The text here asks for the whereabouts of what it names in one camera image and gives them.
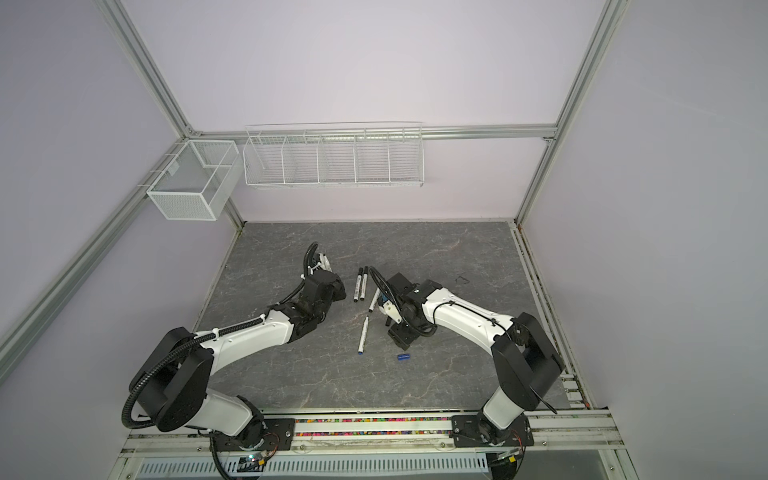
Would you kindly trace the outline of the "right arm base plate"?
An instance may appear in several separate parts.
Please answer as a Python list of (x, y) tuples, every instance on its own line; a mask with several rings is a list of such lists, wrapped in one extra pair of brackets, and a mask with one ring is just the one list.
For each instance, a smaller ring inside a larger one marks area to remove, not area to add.
[(450, 437), (458, 448), (529, 447), (534, 445), (530, 422), (525, 414), (501, 429), (482, 413), (451, 417)]

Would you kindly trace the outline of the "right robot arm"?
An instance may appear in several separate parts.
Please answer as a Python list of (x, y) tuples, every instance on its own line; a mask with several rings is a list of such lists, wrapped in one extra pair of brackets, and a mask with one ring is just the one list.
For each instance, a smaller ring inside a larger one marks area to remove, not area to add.
[(544, 396), (565, 364), (535, 316), (493, 312), (432, 280), (413, 283), (400, 273), (386, 279), (373, 267), (368, 273), (380, 291), (377, 305), (390, 321), (388, 336), (401, 350), (447, 329), (491, 356), (498, 387), (478, 412), (468, 439), (500, 445), (519, 417), (547, 403)]

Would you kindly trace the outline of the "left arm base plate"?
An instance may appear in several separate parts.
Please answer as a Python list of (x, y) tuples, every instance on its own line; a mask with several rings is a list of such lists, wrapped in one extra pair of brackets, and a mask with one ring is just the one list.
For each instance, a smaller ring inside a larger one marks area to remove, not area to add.
[(288, 417), (266, 418), (249, 424), (237, 436), (213, 433), (218, 451), (267, 453), (289, 450), (294, 438), (295, 420)]

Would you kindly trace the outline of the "white marker pen blue tip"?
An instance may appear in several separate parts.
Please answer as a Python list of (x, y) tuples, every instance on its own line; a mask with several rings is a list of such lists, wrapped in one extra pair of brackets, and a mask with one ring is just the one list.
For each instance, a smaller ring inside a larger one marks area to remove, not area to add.
[(367, 339), (368, 330), (369, 330), (369, 324), (370, 324), (370, 316), (366, 315), (362, 324), (360, 339), (358, 342), (358, 349), (357, 349), (358, 355), (364, 354), (366, 339)]

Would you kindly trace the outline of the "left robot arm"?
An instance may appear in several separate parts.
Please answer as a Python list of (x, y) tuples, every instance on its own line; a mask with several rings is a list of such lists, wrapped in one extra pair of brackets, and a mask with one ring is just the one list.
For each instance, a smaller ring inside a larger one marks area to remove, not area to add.
[(236, 361), (312, 333), (331, 306), (345, 297), (340, 276), (317, 243), (311, 243), (299, 285), (260, 315), (208, 331), (168, 331), (129, 384), (123, 426), (209, 431), (233, 439), (243, 449), (255, 448), (267, 433), (262, 412), (242, 396), (214, 390), (211, 377)]

